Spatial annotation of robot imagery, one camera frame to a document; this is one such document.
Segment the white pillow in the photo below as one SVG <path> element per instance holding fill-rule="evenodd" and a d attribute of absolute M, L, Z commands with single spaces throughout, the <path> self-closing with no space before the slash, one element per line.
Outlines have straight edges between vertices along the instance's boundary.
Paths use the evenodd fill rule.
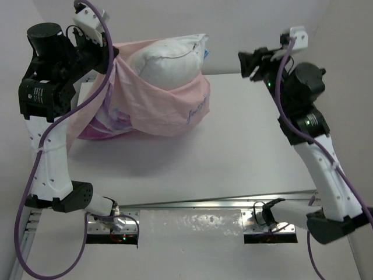
<path fill-rule="evenodd" d="M 130 67 L 157 88 L 179 88 L 200 74 L 208 39 L 207 34 L 193 34 L 157 40 L 134 53 Z"/>

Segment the pink purple pillowcase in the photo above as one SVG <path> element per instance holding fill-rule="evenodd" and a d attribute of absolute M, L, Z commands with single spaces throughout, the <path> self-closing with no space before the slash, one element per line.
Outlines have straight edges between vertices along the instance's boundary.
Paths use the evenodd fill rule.
<path fill-rule="evenodd" d="M 155 87 L 130 67 L 131 56 L 157 40 L 117 43 L 108 82 L 99 74 L 85 97 L 87 105 L 75 113 L 67 128 L 66 142 L 108 139 L 137 130 L 175 137 L 195 128 L 210 108 L 210 83 L 200 74 L 176 89 Z"/>

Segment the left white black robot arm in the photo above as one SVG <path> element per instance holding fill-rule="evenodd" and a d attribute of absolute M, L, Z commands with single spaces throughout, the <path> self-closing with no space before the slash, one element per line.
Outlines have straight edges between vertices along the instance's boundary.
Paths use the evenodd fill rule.
<path fill-rule="evenodd" d="M 36 209 L 110 216 L 113 200 L 96 194 L 90 183 L 71 180 L 66 133 L 68 118 L 77 112 L 71 106 L 75 82 L 90 71 L 107 74 L 118 50 L 106 32 L 89 34 L 75 26 L 73 33 L 76 43 L 56 23 L 27 30 L 33 56 L 18 96 L 35 158 L 23 203 Z"/>

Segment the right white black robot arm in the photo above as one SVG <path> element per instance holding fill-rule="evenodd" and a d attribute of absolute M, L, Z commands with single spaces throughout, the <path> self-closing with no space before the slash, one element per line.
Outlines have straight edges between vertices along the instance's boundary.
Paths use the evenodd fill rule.
<path fill-rule="evenodd" d="M 287 72 L 290 54 L 259 48 L 239 52 L 241 76 L 264 82 L 276 103 L 280 129 L 298 153 L 315 184 L 321 206 L 312 207 L 284 198 L 263 205 L 257 224 L 268 228 L 279 222 L 306 229 L 320 244 L 328 244 L 372 224 L 372 208 L 363 206 L 339 165 L 330 129 L 314 101 L 325 90 L 325 69 L 309 62 Z"/>

